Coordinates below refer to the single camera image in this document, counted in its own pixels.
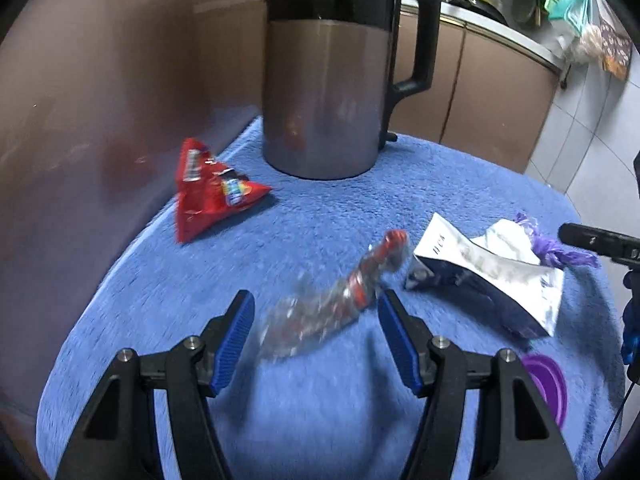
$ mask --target black kettle handle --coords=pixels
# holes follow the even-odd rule
[[[385,97],[385,110],[380,131],[379,149],[385,142],[398,140],[395,134],[388,132],[389,120],[394,107],[405,97],[423,92],[431,87],[436,48],[438,46],[438,30],[440,27],[440,3],[442,0],[416,0],[418,2],[418,31],[415,41],[414,69],[411,77],[394,83],[394,67],[396,65],[396,49],[398,48],[398,26],[400,22],[401,0],[396,0],[394,9],[393,37],[391,56],[389,59],[389,79]]]

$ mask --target black cable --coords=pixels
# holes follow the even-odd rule
[[[609,435],[611,434],[611,431],[613,430],[613,426],[615,426],[616,421],[618,420],[618,417],[620,416],[620,413],[622,413],[622,408],[625,407],[625,402],[629,398],[629,395],[631,394],[631,390],[633,389],[634,386],[636,386],[636,384],[635,383],[631,383],[631,386],[629,386],[629,389],[626,391],[625,398],[622,400],[622,404],[620,404],[620,407],[618,408],[618,411],[616,412],[616,416],[613,417],[613,422],[611,423],[611,426],[609,426],[609,430],[607,431],[607,434],[605,435],[604,440],[602,441],[602,446],[600,446],[600,452],[598,453],[598,467],[600,468],[600,471],[602,471],[604,469],[604,466],[602,465],[602,452],[604,451],[604,446],[607,443],[607,440],[609,439]]]

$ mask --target white countertop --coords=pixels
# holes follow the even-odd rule
[[[415,0],[402,0],[402,4],[412,7],[417,7],[417,3]],[[467,22],[475,25],[476,27],[484,28],[485,30],[497,34],[513,43],[523,47],[526,50],[529,50],[531,53],[536,54],[541,57],[545,61],[551,63],[559,70],[562,70],[564,66],[564,60],[560,59],[558,56],[555,56],[546,46],[528,38],[524,34],[514,30],[513,28],[507,27],[501,23],[496,22],[490,18],[486,18],[485,16],[481,16],[477,12],[472,12],[471,10],[462,9],[460,7],[453,6],[451,4],[447,4],[442,2],[440,4],[440,13],[443,16],[449,16],[451,18],[455,18],[456,20],[460,20],[461,22]]]

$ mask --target purple tassel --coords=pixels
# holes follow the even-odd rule
[[[524,228],[531,240],[531,250],[540,258],[540,265],[556,269],[583,265],[597,269],[600,266],[596,254],[568,250],[558,240],[543,235],[535,218],[518,213],[514,221]]]

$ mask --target blue tablecloth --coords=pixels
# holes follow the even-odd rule
[[[175,243],[174,204],[146,227],[105,277],[62,346],[38,409],[37,447],[54,476],[85,402],[115,352],[164,351],[200,333],[235,293],[255,295],[257,317],[291,293],[301,272],[329,286],[385,230],[405,228],[417,242],[433,212],[475,237],[500,218],[527,212],[547,234],[578,221],[567,199],[526,176],[444,146],[400,136],[375,167],[356,178],[313,182],[281,174],[260,153],[256,120],[223,154],[252,179],[274,187],[253,209]],[[555,338],[514,341],[481,296],[457,289],[403,290],[404,269],[389,277],[409,313],[462,349],[494,354],[511,346],[561,366],[569,406],[563,434],[579,477],[595,457],[623,394],[615,309],[602,270],[566,272]],[[308,356],[255,367],[243,354],[231,385],[210,402],[234,477],[241,479],[398,478],[424,400],[401,383],[375,312]],[[164,392],[156,393],[162,464],[179,478]],[[478,395],[468,392],[455,479],[466,479]],[[612,453],[618,430],[611,436]]]

